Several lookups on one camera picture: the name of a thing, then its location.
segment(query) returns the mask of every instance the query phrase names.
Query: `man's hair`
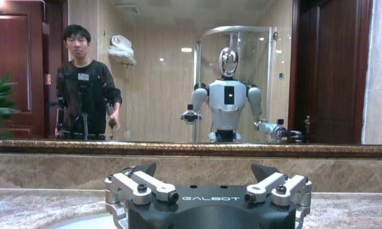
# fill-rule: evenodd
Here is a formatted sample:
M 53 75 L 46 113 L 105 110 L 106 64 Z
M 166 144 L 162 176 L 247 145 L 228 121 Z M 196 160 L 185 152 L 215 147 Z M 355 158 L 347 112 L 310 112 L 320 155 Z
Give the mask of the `man's hair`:
M 62 40 L 65 41 L 68 37 L 72 37 L 72 35 L 80 35 L 82 36 L 88 43 L 90 43 L 90 34 L 89 31 L 80 25 L 68 25 L 64 28 L 62 32 Z

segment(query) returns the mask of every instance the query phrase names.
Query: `robot face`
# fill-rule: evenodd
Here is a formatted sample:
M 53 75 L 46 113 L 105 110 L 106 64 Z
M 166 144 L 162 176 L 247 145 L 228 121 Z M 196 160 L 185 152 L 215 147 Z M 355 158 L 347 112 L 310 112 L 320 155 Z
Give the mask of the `robot face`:
M 225 47 L 219 54 L 219 70 L 224 77 L 235 76 L 237 61 L 237 52 Z

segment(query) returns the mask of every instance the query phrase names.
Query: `sink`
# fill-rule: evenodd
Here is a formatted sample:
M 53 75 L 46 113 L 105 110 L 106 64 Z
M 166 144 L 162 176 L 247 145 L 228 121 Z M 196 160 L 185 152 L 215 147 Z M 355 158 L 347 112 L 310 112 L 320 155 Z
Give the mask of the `sink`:
M 110 214 L 98 214 L 90 216 L 81 216 L 73 219 L 69 219 L 64 222 L 53 224 L 49 229 L 116 229 L 113 224 L 113 217 Z

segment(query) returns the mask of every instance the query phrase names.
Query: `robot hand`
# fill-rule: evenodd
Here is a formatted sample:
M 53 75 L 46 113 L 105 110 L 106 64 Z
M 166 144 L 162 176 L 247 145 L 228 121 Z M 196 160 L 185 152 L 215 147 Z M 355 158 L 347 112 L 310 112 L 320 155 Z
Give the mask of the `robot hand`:
M 187 124 L 193 124 L 197 119 L 201 119 L 203 116 L 193 111 L 193 105 L 187 105 L 187 111 L 180 115 L 180 119 L 184 120 Z

